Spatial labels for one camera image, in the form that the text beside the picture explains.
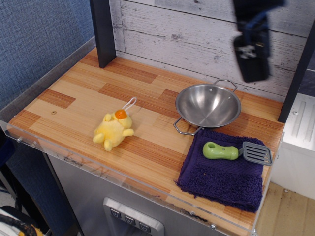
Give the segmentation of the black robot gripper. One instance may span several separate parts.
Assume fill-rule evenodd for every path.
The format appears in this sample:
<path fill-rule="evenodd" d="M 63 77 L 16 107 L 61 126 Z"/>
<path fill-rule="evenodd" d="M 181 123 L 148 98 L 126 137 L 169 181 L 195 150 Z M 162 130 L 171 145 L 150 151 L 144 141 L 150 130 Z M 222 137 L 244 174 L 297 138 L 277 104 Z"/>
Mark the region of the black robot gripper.
<path fill-rule="evenodd" d="M 269 78 L 270 56 L 267 12 L 262 11 L 238 23 L 241 33 L 234 39 L 237 62 L 246 83 Z"/>

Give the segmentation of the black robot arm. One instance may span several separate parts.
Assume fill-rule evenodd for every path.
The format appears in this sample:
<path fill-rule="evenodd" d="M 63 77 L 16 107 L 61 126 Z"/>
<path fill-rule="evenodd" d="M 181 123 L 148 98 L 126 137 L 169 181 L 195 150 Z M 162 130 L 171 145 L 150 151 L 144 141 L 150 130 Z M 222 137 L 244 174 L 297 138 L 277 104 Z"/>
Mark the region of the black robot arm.
<path fill-rule="evenodd" d="M 284 0 L 234 0 L 237 30 L 233 46 L 243 80 L 264 81 L 270 76 L 268 12 L 285 5 Z"/>

